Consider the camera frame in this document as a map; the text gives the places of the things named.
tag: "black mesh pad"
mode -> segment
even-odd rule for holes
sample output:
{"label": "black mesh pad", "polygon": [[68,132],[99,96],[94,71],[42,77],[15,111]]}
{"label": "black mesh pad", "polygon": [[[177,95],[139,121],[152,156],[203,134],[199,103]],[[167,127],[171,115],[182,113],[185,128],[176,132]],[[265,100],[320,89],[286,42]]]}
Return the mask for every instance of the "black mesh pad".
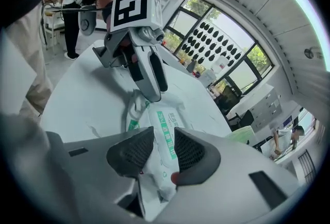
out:
{"label": "black mesh pad", "polygon": [[180,172],[196,165],[205,154],[204,146],[183,134],[175,135],[175,153],[178,157]]}
{"label": "black mesh pad", "polygon": [[120,176],[137,178],[153,150],[153,142],[154,127],[151,126],[112,146],[107,152],[107,161]]}
{"label": "black mesh pad", "polygon": [[176,185],[202,184],[220,165],[218,149],[178,127],[174,129],[174,135],[174,150],[180,169]]}

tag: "ceiling light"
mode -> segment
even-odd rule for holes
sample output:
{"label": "ceiling light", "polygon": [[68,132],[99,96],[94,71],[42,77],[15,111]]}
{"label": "ceiling light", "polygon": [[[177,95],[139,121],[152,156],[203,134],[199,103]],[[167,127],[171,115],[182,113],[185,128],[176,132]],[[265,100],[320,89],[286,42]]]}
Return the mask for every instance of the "ceiling light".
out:
{"label": "ceiling light", "polygon": [[309,0],[295,0],[297,4],[301,7],[303,12],[308,17],[315,34],[321,45],[321,50],[324,57],[325,68],[327,72],[330,72],[330,42],[329,37],[326,32],[326,28],[320,18],[320,15],[316,12],[312,3]]}

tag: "window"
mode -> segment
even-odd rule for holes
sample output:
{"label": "window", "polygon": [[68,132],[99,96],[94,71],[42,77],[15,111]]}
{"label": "window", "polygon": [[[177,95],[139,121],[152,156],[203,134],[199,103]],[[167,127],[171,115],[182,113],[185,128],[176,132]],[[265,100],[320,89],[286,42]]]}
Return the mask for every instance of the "window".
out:
{"label": "window", "polygon": [[258,45],[253,47],[253,49],[247,54],[247,57],[253,63],[260,75],[263,75],[272,67],[270,59]]}
{"label": "window", "polygon": [[315,129],[315,118],[310,112],[303,109],[298,115],[298,125],[302,126],[305,131],[305,135],[299,137],[299,141],[301,141]]}
{"label": "window", "polygon": [[187,9],[198,16],[204,15],[204,13],[209,9],[211,4],[202,0],[185,0],[184,9]]}
{"label": "window", "polygon": [[197,19],[192,16],[179,11],[175,18],[172,20],[170,27],[178,31],[179,33],[186,35],[188,31],[194,26]]}
{"label": "window", "polygon": [[221,56],[228,59],[211,85],[215,94],[230,85],[238,95],[245,95],[273,68],[262,47],[239,23],[204,0],[185,0],[164,31],[162,45],[185,67],[195,60],[195,73],[211,69]]}
{"label": "window", "polygon": [[182,38],[180,38],[178,35],[174,34],[169,30],[165,31],[163,45],[166,48],[168,48],[171,52],[174,52],[178,48],[181,42],[182,42]]}

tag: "black pants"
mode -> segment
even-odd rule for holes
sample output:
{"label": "black pants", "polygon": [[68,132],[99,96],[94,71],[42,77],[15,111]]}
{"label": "black pants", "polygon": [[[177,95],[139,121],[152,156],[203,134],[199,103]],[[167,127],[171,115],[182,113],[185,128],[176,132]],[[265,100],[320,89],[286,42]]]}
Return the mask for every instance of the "black pants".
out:
{"label": "black pants", "polygon": [[[80,5],[73,2],[71,4],[64,5],[63,8],[80,8]],[[68,56],[74,57],[79,34],[78,12],[63,12],[63,19],[65,25],[65,43],[67,45]]]}

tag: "window frame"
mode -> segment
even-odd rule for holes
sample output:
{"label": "window frame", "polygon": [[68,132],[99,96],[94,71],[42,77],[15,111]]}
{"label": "window frame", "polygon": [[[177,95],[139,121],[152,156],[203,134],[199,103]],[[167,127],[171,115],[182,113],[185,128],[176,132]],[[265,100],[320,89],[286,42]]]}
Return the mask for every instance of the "window frame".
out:
{"label": "window frame", "polygon": [[[172,16],[170,17],[170,19],[168,20],[166,26],[164,27],[163,30],[169,30],[171,31],[173,34],[177,35],[178,37],[180,37],[182,39],[181,43],[178,45],[178,47],[175,49],[174,52],[171,52],[169,48],[167,48],[165,45],[162,44],[162,46],[164,46],[166,49],[168,49],[177,59],[179,59],[177,57],[177,53],[181,50],[183,44],[185,43],[185,41],[188,39],[189,35],[196,29],[196,27],[200,24],[200,22],[209,14],[209,12],[215,8],[217,10],[219,10],[221,13],[225,14],[226,16],[228,16],[231,20],[233,20],[239,27],[241,27],[241,29],[247,34],[249,35],[249,37],[254,41],[254,43],[251,45],[251,47],[245,52],[245,54],[239,58],[239,60],[223,75],[221,76],[218,80],[216,80],[215,82],[213,82],[212,84],[209,85],[210,86],[215,86],[217,85],[220,81],[222,81],[223,79],[226,79],[226,81],[230,84],[230,86],[235,90],[236,94],[238,96],[244,96],[247,95],[249,92],[251,92],[274,68],[274,63],[272,62],[272,60],[269,58],[268,54],[264,51],[264,49],[261,47],[261,45],[259,44],[259,42],[248,32],[246,31],[246,29],[239,23],[237,22],[234,18],[232,18],[230,15],[228,15],[226,12],[222,11],[220,8],[218,8],[217,6],[215,6],[214,4],[211,4],[205,0],[200,0],[204,3],[209,4],[208,9],[203,13],[203,15],[198,15],[188,9],[183,8],[183,6],[187,3],[187,1],[189,0],[184,0],[181,5],[176,9],[176,11],[172,14]],[[172,28],[170,26],[170,24],[172,23],[173,19],[178,15],[179,12],[184,12],[190,16],[192,16],[193,18],[197,19],[197,21],[193,24],[193,26],[190,28],[190,30],[187,32],[186,35],[183,35],[182,33],[178,32],[176,29]],[[267,72],[264,76],[262,76],[259,71],[257,70],[257,68],[254,66],[254,64],[252,63],[252,61],[248,58],[248,54],[252,51],[252,49],[255,46],[258,46],[263,54],[268,58],[270,64],[270,70],[267,70],[265,72]],[[235,82],[229,77],[229,75],[243,62],[245,61],[245,63],[250,67],[250,69],[253,71],[253,73],[256,75],[257,77],[257,81],[254,81],[254,84],[247,89],[246,91],[242,92],[241,89],[238,88],[238,86],[235,84]]]}
{"label": "window frame", "polygon": [[[248,58],[248,54],[252,51],[252,49],[255,46],[258,46],[262,52],[264,53],[265,56],[267,56],[267,58],[270,61],[270,67],[271,70],[268,71],[268,73],[262,77],[261,74],[259,73],[259,71],[257,70],[257,68],[254,66],[254,64],[251,62],[251,60]],[[210,86],[215,86],[217,85],[219,82],[221,82],[221,80],[226,79],[228,83],[230,83],[230,85],[235,84],[235,82],[230,78],[230,74],[236,70],[236,68],[243,62],[245,61],[245,63],[250,67],[250,69],[252,70],[252,72],[255,74],[255,76],[257,77],[257,81],[254,82],[254,84],[247,89],[245,92],[242,92],[241,89],[238,88],[238,86],[234,86],[234,89],[238,92],[239,96],[244,96],[247,95],[248,93],[250,93],[274,68],[274,64],[273,62],[270,60],[269,56],[267,55],[267,53],[263,50],[263,48],[260,46],[260,44],[255,41],[253,43],[253,45],[248,49],[248,51],[235,63],[235,65],[233,65],[233,67],[231,67],[223,76],[221,76],[217,81],[215,81],[214,83],[212,83]]]}

